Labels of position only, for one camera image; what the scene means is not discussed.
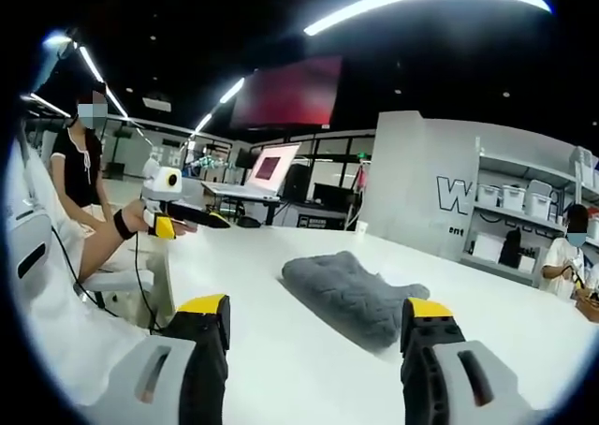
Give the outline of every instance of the computer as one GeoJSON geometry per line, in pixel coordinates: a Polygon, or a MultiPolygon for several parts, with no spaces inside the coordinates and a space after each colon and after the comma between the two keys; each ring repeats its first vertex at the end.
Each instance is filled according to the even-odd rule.
{"type": "Polygon", "coordinates": [[[202,184],[215,196],[278,200],[279,188],[299,148],[299,143],[266,147],[256,160],[244,186],[212,182],[202,182],[202,184]]]}

